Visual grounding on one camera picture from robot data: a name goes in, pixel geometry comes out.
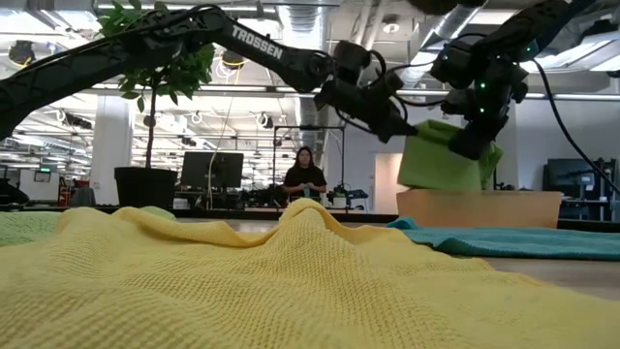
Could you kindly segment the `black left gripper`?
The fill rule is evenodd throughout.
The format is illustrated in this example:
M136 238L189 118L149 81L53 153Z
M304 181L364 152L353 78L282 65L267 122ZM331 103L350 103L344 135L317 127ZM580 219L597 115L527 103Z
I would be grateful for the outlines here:
M388 73L374 84L359 86L360 72L337 72L325 82L314 97L318 109L331 106L367 125L370 131L380 131L380 141L388 143L394 136L416 136L418 129L401 116L390 100L403 86L395 73Z

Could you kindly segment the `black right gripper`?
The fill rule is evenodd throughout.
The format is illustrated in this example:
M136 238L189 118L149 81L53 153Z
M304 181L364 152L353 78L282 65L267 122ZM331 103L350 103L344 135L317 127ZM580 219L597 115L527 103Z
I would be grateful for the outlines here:
M509 84L490 81L450 91L443 113L462 115L467 125L449 139L449 150L467 159L481 159L507 123L511 97Z

